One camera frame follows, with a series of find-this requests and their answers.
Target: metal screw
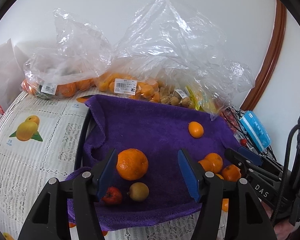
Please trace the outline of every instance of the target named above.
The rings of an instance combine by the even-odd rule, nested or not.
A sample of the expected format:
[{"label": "metal screw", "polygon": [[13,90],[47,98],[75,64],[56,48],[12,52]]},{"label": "metal screw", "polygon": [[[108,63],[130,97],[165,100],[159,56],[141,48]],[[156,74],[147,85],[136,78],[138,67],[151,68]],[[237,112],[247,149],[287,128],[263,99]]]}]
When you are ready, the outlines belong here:
[{"label": "metal screw", "polygon": [[82,177],[84,177],[84,178],[88,178],[90,176],[91,176],[91,172],[89,172],[89,171],[85,171],[84,173],[82,173]]},{"label": "metal screw", "polygon": [[211,171],[207,171],[207,172],[205,173],[205,175],[206,175],[208,178],[212,178],[212,177],[214,176],[213,172],[211,172]]},{"label": "metal screw", "polygon": [[239,182],[240,182],[241,184],[247,184],[247,183],[248,183],[248,181],[247,181],[245,178],[239,179]]},{"label": "metal screw", "polygon": [[57,179],[56,178],[51,178],[51,179],[49,179],[49,184],[55,184],[56,182],[57,182]]}]

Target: white wall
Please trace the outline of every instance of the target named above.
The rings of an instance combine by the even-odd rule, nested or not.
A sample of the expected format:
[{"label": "white wall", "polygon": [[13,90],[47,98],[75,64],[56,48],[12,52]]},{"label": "white wall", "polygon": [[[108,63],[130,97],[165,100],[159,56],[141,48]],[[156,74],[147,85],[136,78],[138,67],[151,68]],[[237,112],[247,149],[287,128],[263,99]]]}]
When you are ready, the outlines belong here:
[{"label": "white wall", "polygon": [[[61,8],[82,16],[116,43],[129,26],[134,12],[149,0],[17,0],[0,21],[0,44],[11,38],[30,55],[43,41],[54,42],[52,10]],[[275,0],[185,0],[227,35],[228,58],[246,63],[257,75],[266,54],[275,14]],[[18,61],[23,64],[27,57]],[[234,103],[240,105],[247,93]]]},{"label": "white wall", "polygon": [[[254,112],[269,133],[274,154],[283,163],[288,134],[300,116],[300,26],[289,12],[277,66]],[[296,134],[290,169],[296,154]]]}]

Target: bag of oranges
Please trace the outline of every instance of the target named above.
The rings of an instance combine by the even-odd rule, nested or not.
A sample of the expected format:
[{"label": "bag of oranges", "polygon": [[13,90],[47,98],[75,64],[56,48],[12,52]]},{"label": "bag of oranges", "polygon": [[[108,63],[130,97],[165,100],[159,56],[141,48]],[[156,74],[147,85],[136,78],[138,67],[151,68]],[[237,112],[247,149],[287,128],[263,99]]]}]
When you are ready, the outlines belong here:
[{"label": "bag of oranges", "polygon": [[25,79],[21,84],[23,91],[41,99],[72,97],[75,93],[85,91],[93,86],[95,86],[95,84],[92,78],[62,85],[51,83],[39,85],[38,83],[29,82]]},{"label": "bag of oranges", "polygon": [[[222,30],[182,0],[153,0],[135,13],[116,45],[111,73],[124,73],[138,82],[136,91],[141,92],[132,95],[135,99],[148,99],[147,94],[139,94],[143,94],[144,86],[152,94],[148,81],[153,78],[159,84],[161,102],[188,105],[191,100],[192,107],[210,113],[213,119],[237,93],[251,89],[255,82],[248,66],[224,57],[225,41]],[[165,77],[164,91],[160,91]],[[113,76],[110,84],[105,80],[101,86],[109,87]],[[183,104],[183,98],[177,100],[173,90],[166,91],[171,85],[186,92],[188,98]]]},{"label": "bag of oranges", "polygon": [[113,55],[112,46],[94,24],[77,16],[54,11],[57,43],[37,48],[24,64],[24,91],[39,98],[67,98],[85,91],[93,78],[106,72]]}]

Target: purple towel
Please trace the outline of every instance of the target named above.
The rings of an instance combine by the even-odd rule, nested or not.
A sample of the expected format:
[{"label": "purple towel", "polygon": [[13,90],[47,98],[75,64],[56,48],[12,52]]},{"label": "purple towel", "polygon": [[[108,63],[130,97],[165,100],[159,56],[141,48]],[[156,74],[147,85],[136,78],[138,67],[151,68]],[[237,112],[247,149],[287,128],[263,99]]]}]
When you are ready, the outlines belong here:
[{"label": "purple towel", "polygon": [[[97,125],[84,144],[83,165],[92,167],[101,161],[112,147],[118,152],[128,148],[141,150],[148,158],[148,172],[139,180],[149,187],[148,198],[133,202],[126,193],[137,181],[122,179],[115,171],[112,186],[121,190],[123,202],[118,206],[96,203],[96,211],[102,230],[112,231],[127,227],[152,226],[200,210],[200,204],[190,197],[181,175],[177,153],[188,150],[195,161],[202,160],[211,152],[224,158],[228,147],[237,150],[239,143],[225,121],[218,117],[211,121],[207,113],[186,108],[167,106],[133,99],[95,95],[86,105],[90,108]],[[204,135],[193,138],[188,124],[202,124]],[[74,178],[80,170],[71,174]],[[69,216],[74,218],[72,202]]]}]

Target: wooden frame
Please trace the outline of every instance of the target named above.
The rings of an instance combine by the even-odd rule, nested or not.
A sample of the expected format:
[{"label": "wooden frame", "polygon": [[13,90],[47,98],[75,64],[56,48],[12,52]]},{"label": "wooden frame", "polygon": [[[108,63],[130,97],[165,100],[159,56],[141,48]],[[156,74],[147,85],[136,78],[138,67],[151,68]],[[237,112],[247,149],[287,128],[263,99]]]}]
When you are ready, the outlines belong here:
[{"label": "wooden frame", "polygon": [[287,9],[280,2],[280,0],[276,0],[276,3],[277,5],[274,19],[274,28],[268,51],[263,61],[261,70],[256,78],[256,85],[253,89],[250,90],[248,96],[240,107],[245,111],[253,110],[259,102],[270,81],[271,75],[277,64],[281,52],[287,19]]}]

